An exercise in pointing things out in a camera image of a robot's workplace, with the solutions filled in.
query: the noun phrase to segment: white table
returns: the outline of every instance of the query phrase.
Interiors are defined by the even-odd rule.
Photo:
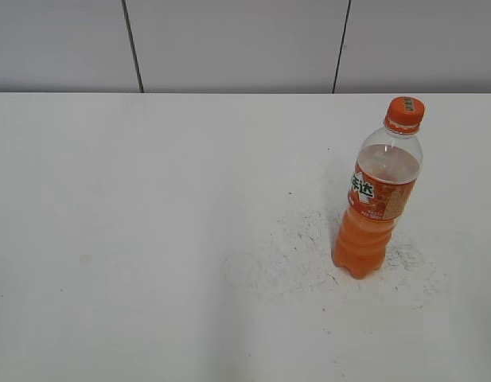
[[[0,94],[0,382],[491,382],[491,95],[421,95],[381,271],[331,263],[392,95]]]

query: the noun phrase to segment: orange bottle cap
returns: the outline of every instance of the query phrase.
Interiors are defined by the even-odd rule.
[[[398,134],[414,134],[419,131],[426,108],[413,97],[397,97],[390,102],[385,126]]]

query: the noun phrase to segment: plastic bottle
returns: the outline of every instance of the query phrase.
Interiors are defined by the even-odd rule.
[[[384,126],[362,144],[333,250],[335,265],[348,268],[356,279],[381,267],[419,175],[423,156],[416,133],[424,110],[418,99],[393,99]]]

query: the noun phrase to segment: bottle label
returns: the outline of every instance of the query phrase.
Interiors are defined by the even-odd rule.
[[[391,220],[403,213],[414,181],[393,185],[369,177],[358,165],[351,177],[348,201],[361,215],[373,220]]]

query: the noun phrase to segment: gray wall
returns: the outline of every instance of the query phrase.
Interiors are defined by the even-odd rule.
[[[491,0],[127,0],[146,92],[491,92]],[[0,92],[138,92],[120,0],[0,0]]]

